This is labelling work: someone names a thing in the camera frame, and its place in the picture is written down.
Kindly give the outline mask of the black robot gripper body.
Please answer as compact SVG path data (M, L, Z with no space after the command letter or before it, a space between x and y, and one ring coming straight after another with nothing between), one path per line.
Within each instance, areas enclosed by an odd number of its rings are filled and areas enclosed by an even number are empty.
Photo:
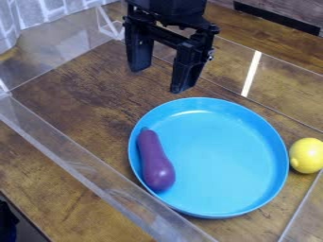
M154 42L177 49L190 41L203 51L203 60L213 58L214 38L219 27L203 17L207 0L126 0L126 21L154 22L149 26Z

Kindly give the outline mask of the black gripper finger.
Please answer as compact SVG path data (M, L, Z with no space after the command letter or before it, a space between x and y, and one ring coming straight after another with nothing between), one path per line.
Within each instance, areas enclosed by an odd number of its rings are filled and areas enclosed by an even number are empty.
M154 22L126 21L127 62L133 72L151 66L154 39L150 37L149 26Z
M203 51L194 42L185 42L177 48L171 92L179 94L197 85L205 66Z

